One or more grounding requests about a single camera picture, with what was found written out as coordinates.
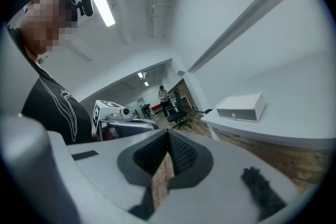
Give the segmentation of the white drawer box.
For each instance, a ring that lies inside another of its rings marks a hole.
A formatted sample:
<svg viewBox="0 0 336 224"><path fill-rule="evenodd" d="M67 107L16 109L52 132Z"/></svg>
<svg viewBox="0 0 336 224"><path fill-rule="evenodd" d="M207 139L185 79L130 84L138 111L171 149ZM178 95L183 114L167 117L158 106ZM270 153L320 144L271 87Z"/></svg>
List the white drawer box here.
<svg viewBox="0 0 336 224"><path fill-rule="evenodd" d="M255 110L259 122L264 109L266 107L264 95L262 92L253 94L244 94L237 96L226 97L217 106L217 109L241 109L241 110Z"/></svg>

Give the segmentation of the large white table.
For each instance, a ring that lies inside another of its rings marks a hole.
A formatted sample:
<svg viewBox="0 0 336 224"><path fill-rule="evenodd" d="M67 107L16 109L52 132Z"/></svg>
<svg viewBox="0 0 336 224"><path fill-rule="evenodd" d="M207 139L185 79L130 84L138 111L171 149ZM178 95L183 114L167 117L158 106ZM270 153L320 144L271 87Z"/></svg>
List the large white table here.
<svg viewBox="0 0 336 224"><path fill-rule="evenodd" d="M316 54L255 75L235 95L262 92L266 107L259 122L220 118L212 110L209 127L279 145L336 149L336 66Z"/></svg>

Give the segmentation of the person's black printed shirt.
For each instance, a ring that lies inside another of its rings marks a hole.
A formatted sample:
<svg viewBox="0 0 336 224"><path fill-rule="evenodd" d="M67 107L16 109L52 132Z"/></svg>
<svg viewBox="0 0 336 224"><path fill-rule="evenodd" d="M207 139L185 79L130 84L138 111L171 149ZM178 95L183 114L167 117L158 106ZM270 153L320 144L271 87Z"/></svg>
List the person's black printed shirt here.
<svg viewBox="0 0 336 224"><path fill-rule="evenodd" d="M37 120L46 130L61 134L67 145L92 142L91 119L86 109L44 69L30 59L27 61L39 78L22 114Z"/></svg>

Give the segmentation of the white background desk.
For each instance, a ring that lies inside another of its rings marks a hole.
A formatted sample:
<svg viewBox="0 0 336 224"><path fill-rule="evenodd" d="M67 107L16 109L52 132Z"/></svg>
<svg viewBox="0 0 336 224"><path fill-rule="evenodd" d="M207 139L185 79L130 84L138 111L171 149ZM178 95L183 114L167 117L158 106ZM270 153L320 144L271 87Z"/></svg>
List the white background desk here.
<svg viewBox="0 0 336 224"><path fill-rule="evenodd" d="M183 96L181 96L181 101L182 101L182 103L183 103L183 106L186 106L186 107L191 108L191 109L194 108L194 105L193 105L192 102L190 101L188 95L183 95Z"/></svg>

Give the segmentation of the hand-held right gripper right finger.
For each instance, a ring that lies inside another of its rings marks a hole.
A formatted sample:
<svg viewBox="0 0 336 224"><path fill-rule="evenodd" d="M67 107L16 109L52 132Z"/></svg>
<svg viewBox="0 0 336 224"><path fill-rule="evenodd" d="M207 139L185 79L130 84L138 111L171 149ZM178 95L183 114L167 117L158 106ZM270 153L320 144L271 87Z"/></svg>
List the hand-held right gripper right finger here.
<svg viewBox="0 0 336 224"><path fill-rule="evenodd" d="M269 181L272 189L289 204L299 196L295 184L253 153L230 143L182 132L211 152L211 172L193 188L172 189L150 218L152 224L255 224L259 211L241 179L251 166Z"/></svg>

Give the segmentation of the black office chair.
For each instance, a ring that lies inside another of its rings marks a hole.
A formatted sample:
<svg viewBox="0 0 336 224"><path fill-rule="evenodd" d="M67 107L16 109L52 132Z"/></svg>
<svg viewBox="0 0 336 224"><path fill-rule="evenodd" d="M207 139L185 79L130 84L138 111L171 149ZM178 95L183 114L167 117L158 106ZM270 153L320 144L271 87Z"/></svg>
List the black office chair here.
<svg viewBox="0 0 336 224"><path fill-rule="evenodd" d="M172 127L173 129L177 128L178 130L182 126L187 126L188 128L192 128L190 125L191 119L184 119L187 116L187 112L182 107L181 95L178 88L175 88L173 91L175 95L176 105L173 106L173 102L171 101L171 106L167 107L170 115L167 117L169 122L175 122L176 124Z"/></svg>

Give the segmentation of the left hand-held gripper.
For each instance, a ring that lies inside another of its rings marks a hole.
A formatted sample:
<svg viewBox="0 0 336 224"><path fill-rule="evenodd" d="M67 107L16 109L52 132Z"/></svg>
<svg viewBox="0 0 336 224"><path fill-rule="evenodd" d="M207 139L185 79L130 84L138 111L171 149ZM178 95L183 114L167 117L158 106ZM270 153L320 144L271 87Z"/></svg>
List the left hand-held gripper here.
<svg viewBox="0 0 336 224"><path fill-rule="evenodd" d="M154 121L128 120L132 118L133 115L128 108L112 101L97 100L92 114L97 139L103 141L103 122L108 124L108 129L114 138L125 138L159 129Z"/></svg>

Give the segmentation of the grey box with logo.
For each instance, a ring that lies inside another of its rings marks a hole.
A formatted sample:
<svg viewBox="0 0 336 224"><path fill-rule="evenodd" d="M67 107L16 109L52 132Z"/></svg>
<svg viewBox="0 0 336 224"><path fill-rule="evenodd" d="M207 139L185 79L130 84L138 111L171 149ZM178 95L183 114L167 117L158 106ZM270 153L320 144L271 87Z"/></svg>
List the grey box with logo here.
<svg viewBox="0 0 336 224"><path fill-rule="evenodd" d="M257 116L255 110L241 110L241 109L217 109L218 115L222 118L257 122Z"/></svg>

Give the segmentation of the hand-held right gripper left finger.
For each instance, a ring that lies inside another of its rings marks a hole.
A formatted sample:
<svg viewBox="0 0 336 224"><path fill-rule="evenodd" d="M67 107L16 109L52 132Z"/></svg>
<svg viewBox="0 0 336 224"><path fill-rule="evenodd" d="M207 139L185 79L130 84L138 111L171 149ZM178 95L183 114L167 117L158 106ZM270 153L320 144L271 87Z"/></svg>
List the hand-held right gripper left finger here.
<svg viewBox="0 0 336 224"><path fill-rule="evenodd" d="M57 213L60 224L169 224L164 206L153 212L152 177L134 161L165 131L150 131L115 141L65 145L49 132L52 157L61 188L69 195Z"/></svg>

